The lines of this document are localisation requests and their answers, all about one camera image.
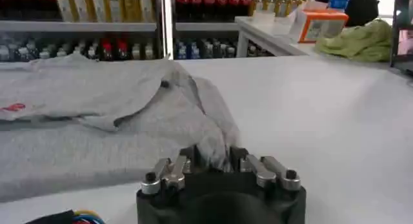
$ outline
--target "bottle cap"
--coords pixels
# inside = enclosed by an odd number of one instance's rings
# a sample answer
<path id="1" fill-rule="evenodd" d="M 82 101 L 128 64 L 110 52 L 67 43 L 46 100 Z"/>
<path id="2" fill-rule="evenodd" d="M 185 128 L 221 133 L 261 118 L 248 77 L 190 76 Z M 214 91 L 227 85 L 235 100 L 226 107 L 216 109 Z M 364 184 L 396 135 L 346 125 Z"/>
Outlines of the bottle cap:
<path id="1" fill-rule="evenodd" d="M 19 53 L 20 54 L 28 54 L 27 48 L 19 48 Z"/>
<path id="2" fill-rule="evenodd" d="M 48 59 L 50 57 L 50 54 L 49 52 L 41 52 L 39 56 L 41 59 Z"/>
<path id="3" fill-rule="evenodd" d="M 64 56 L 66 56 L 67 54 L 66 54 L 66 52 L 64 52 L 64 51 L 59 51 L 59 52 L 57 52 L 57 56 L 58 57 L 64 57 Z"/>

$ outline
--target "black screw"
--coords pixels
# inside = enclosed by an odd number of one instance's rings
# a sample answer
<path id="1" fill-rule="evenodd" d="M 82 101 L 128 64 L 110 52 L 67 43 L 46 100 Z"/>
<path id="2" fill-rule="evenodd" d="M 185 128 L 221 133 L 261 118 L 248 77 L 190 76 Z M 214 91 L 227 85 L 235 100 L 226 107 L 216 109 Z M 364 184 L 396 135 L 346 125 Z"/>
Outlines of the black screw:
<path id="1" fill-rule="evenodd" d="M 285 177 L 287 179 L 296 179 L 297 178 L 297 172 L 295 170 L 287 170 L 287 173 L 285 174 Z"/>
<path id="2" fill-rule="evenodd" d="M 147 182 L 154 182 L 156 179 L 156 174 L 155 172 L 148 172 L 145 175 L 145 179 Z"/>

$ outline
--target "white tabletop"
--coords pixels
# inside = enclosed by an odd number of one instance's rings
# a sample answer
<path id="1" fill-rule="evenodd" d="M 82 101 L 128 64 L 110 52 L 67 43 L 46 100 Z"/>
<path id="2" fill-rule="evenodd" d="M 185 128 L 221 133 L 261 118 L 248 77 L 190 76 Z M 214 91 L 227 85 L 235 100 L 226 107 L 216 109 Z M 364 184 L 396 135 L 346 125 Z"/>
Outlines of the white tabletop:
<path id="1" fill-rule="evenodd" d="M 181 63 L 218 87 L 245 148 L 299 172 L 307 189 L 307 223 L 411 223 L 413 86 L 408 79 L 374 65 L 309 56 Z M 137 186 L 3 203 L 0 215 L 2 223 L 21 223 L 88 208 L 107 223 L 136 223 Z"/>

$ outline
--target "gray fabric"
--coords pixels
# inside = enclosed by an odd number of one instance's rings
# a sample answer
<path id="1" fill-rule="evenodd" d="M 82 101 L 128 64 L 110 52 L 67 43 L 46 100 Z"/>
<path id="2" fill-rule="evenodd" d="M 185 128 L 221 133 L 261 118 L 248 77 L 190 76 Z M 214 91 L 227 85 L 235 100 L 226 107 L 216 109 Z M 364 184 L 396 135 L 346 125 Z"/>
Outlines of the gray fabric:
<path id="1" fill-rule="evenodd" d="M 228 171 L 228 148 L 238 139 L 217 88 L 166 60 L 73 55 L 7 65 L 0 107 L 13 103 L 28 110 L 1 115 L 0 201 L 137 181 L 159 158 L 193 144 Z"/>

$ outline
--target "colorful wires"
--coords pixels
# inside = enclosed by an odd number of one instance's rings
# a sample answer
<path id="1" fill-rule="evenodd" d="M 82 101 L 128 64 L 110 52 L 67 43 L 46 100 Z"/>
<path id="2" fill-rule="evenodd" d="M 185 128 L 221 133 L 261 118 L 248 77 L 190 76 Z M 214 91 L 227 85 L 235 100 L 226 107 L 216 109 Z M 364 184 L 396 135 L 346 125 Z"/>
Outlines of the colorful wires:
<path id="1" fill-rule="evenodd" d="M 75 223 L 91 223 L 91 224 L 105 224 L 105 222 L 91 210 L 78 210 L 74 212 L 75 216 L 73 222 Z"/>

